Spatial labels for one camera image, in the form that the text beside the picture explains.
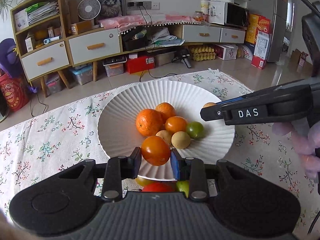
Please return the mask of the right hand pink glove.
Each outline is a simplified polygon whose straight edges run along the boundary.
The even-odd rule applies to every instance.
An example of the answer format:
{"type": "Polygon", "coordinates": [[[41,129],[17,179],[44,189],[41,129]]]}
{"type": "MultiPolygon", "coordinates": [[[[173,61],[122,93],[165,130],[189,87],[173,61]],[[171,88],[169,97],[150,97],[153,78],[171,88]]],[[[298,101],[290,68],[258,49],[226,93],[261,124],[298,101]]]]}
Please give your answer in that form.
{"type": "Polygon", "coordinates": [[[309,130],[308,135],[299,135],[294,126],[289,122],[275,122],[272,131],[277,135],[291,133],[291,140],[295,152],[298,154],[305,175],[309,179],[317,179],[319,173],[319,157],[315,150],[319,148],[319,122],[315,123],[309,130]]]}

